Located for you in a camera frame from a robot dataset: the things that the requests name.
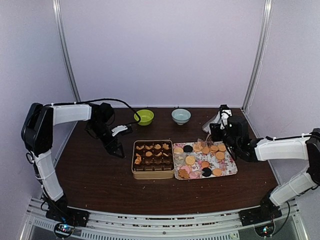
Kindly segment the metal serving tongs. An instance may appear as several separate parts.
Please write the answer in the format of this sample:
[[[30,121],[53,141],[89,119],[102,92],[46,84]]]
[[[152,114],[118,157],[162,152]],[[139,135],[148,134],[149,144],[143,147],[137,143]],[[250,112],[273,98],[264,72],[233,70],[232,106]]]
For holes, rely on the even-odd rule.
[[[204,145],[208,148],[210,148],[212,145],[214,145],[214,140],[212,140],[212,136],[210,133],[207,134],[205,140],[204,140]]]

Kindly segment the gold cookie tin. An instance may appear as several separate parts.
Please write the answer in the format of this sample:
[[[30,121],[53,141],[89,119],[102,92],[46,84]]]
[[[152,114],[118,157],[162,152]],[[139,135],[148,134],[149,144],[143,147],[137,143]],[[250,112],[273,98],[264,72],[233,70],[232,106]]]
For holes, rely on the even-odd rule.
[[[137,151],[137,145],[145,145],[144,150]],[[137,140],[134,142],[131,172],[136,180],[172,179],[174,171],[171,140]]]

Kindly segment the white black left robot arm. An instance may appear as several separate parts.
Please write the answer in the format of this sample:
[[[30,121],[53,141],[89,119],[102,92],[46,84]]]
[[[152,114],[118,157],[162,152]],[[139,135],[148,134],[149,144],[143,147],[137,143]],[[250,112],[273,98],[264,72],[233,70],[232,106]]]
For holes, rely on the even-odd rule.
[[[51,104],[34,102],[29,108],[21,130],[21,139],[27,149],[26,157],[42,185],[49,210],[61,222],[69,221],[72,211],[68,207],[52,161],[53,128],[83,121],[86,123],[85,131],[99,139],[110,155],[124,158],[123,146],[117,136],[131,133],[132,125],[138,124],[142,119],[110,128],[108,122],[115,110],[109,102],[109,98]]]

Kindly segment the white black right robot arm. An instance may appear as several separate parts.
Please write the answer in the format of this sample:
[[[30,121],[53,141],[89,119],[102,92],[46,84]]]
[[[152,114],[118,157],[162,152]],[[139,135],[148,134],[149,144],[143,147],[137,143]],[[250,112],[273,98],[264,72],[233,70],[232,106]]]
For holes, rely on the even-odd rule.
[[[251,139],[247,121],[238,115],[223,112],[209,124],[214,142],[221,141],[234,158],[249,163],[271,160],[308,161],[308,168],[289,181],[269,190],[259,207],[239,212],[243,226],[272,221],[282,216],[280,206],[320,185],[320,130],[290,137]]]

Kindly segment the floral cookie tray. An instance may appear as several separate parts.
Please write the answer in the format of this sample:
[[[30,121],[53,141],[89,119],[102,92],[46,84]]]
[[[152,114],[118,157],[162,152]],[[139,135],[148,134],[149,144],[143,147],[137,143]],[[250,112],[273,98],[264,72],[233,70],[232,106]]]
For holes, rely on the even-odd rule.
[[[174,148],[181,147],[184,152],[173,152],[174,176],[177,180],[199,180],[215,177],[227,177],[238,173],[237,165],[228,153],[225,144],[221,141],[214,142],[210,148],[205,146],[205,141],[174,143]],[[180,170],[182,166],[189,166],[191,172]],[[202,176],[202,169],[210,168],[210,177]]]

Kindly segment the black sandwich cookie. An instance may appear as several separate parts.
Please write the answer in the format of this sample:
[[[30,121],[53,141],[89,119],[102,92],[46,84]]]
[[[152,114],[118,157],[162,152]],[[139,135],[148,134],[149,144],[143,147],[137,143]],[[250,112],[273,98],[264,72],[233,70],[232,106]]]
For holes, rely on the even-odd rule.
[[[203,177],[210,177],[212,175],[212,170],[209,167],[205,167],[202,169],[202,176]]]

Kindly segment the light blue striped bowl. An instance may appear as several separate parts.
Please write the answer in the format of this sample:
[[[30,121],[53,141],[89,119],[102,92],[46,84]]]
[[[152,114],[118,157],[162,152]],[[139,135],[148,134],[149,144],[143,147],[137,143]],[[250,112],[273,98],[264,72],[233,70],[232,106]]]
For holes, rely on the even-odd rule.
[[[177,108],[171,113],[173,121],[179,126],[186,124],[191,119],[191,116],[192,114],[184,108]]]

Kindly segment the round patterned biscuit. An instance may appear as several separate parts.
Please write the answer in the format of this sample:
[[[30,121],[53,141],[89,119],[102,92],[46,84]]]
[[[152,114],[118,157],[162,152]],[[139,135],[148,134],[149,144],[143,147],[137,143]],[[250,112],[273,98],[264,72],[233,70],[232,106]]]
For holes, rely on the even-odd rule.
[[[184,152],[184,149],[181,148],[181,147],[175,147],[175,148],[173,149],[173,152],[174,152],[175,154],[182,154],[182,153]]]

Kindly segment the green bowl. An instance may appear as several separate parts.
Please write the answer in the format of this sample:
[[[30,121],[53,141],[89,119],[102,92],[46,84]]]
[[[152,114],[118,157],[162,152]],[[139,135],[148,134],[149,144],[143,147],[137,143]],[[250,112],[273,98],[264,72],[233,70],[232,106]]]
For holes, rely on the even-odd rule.
[[[140,126],[148,126],[153,122],[155,115],[151,110],[141,109],[133,117]]]

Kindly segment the pink round cookie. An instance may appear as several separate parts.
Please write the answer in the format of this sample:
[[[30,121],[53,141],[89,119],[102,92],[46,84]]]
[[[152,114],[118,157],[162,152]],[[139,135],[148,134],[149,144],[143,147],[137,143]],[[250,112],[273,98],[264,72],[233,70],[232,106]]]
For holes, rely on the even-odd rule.
[[[180,170],[185,170],[188,174],[192,171],[188,165],[181,166]]]

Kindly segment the aluminium front rail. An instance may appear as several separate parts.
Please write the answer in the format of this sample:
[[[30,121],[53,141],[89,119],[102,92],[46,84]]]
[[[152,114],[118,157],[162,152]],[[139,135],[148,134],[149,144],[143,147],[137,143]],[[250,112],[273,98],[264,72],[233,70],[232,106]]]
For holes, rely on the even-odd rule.
[[[74,228],[70,240],[264,240],[262,230],[271,227],[271,240],[308,240],[295,201],[281,206],[282,216],[243,225],[238,210],[137,215],[89,211],[85,227]]]

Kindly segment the aluminium corner post right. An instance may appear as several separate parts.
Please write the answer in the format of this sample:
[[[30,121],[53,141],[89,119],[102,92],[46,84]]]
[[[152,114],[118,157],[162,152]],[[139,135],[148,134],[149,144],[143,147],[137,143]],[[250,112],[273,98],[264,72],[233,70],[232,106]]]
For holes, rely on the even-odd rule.
[[[267,47],[268,38],[269,38],[273,4],[274,4],[273,0],[264,1],[264,9],[263,9],[257,50],[256,50],[254,62],[253,62],[253,68],[251,71],[248,88],[247,88],[246,95],[242,105],[242,111],[245,114],[249,113],[249,109],[253,102],[256,88],[258,86],[258,81],[259,81],[259,77],[262,70],[262,60],[263,60],[264,52]]]

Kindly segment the aluminium corner post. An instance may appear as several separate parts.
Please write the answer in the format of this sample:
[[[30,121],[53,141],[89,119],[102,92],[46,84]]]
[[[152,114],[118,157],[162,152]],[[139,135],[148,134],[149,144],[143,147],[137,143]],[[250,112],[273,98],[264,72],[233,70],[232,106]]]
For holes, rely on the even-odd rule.
[[[264,1],[264,9],[263,9],[257,50],[256,50],[254,62],[253,62],[253,68],[251,71],[248,88],[247,88],[246,95],[242,105],[242,111],[245,114],[249,113],[249,109],[253,102],[256,88],[258,86],[258,81],[259,81],[259,77],[262,70],[262,60],[263,60],[264,52],[267,47],[268,38],[269,38],[273,4],[274,4],[273,0]]]
[[[62,50],[62,55],[63,55],[63,62],[65,65],[68,81],[71,87],[72,94],[74,96],[74,99],[77,102],[81,101],[80,93],[78,90],[78,86],[75,80],[72,64],[71,64],[71,59],[70,59],[70,54],[67,46],[67,40],[66,40],[66,35],[65,35],[65,30],[64,30],[64,23],[63,23],[63,16],[62,16],[62,11],[61,11],[61,1],[60,0],[53,0],[52,1],[52,6],[53,6],[53,13],[55,17],[55,22],[58,30],[58,35],[59,35],[59,41],[60,41],[60,46]]]

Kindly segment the aluminium corner post left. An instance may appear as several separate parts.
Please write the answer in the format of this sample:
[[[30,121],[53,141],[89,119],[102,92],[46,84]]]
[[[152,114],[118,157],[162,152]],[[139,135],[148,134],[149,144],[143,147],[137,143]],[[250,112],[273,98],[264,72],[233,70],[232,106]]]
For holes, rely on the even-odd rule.
[[[78,90],[78,86],[75,80],[72,64],[71,64],[71,59],[70,59],[70,54],[67,46],[67,40],[66,40],[66,35],[65,35],[65,30],[64,30],[64,23],[63,23],[63,16],[62,16],[62,11],[61,11],[61,1],[60,0],[53,0],[52,1],[52,6],[53,6],[53,13],[55,17],[55,22],[58,30],[58,35],[59,35],[59,41],[60,41],[60,46],[62,50],[62,55],[63,55],[63,62],[65,65],[68,81],[71,87],[72,94],[74,96],[74,99],[77,102],[81,101],[80,93]]]

